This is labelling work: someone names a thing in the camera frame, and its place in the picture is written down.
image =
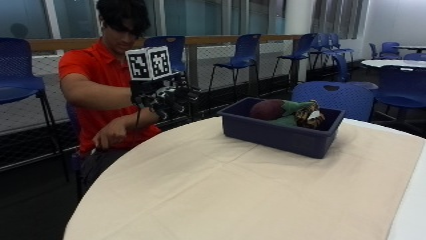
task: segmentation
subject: blue plastic bin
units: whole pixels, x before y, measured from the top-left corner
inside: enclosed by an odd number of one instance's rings
[[[259,101],[263,99],[245,98],[218,112],[222,116],[223,134],[307,157],[323,158],[335,138],[345,111],[321,108],[325,121],[318,129],[278,126],[250,118],[250,109]]]

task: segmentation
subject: red shirt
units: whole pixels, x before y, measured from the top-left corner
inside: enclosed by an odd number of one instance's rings
[[[73,50],[65,53],[58,62],[58,76],[62,79],[68,74],[78,73],[86,78],[108,86],[130,87],[130,73],[128,64],[121,64],[109,53],[101,40],[90,48]],[[97,111],[76,108],[80,130],[80,153],[85,155],[94,148],[92,141],[96,133],[117,117],[130,115],[137,112],[136,106],[129,106],[117,110]],[[125,140],[112,146],[114,149],[132,149],[137,144],[160,133],[157,126],[128,132]]]

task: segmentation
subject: hand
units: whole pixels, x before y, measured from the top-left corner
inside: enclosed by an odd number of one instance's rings
[[[106,150],[110,146],[120,143],[126,136],[125,118],[112,120],[93,137],[96,149]]]

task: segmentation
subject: wooden rail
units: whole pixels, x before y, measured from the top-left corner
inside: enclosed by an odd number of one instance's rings
[[[262,35],[261,42],[298,40],[301,35]],[[238,36],[189,36],[185,38],[186,46],[222,45],[234,43]],[[97,41],[97,38],[66,38],[66,39],[28,39],[33,52],[48,52],[56,50],[69,51],[82,49]],[[137,40],[134,46],[142,46],[144,39]]]

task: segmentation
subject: robotic hand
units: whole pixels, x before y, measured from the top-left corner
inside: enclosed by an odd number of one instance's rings
[[[182,113],[185,111],[183,104],[195,102],[199,96],[199,88],[187,85],[181,80],[179,74],[171,76],[174,78],[158,79],[152,82],[133,82],[132,102],[138,107],[149,107],[157,113],[161,120],[167,118],[167,111]]]

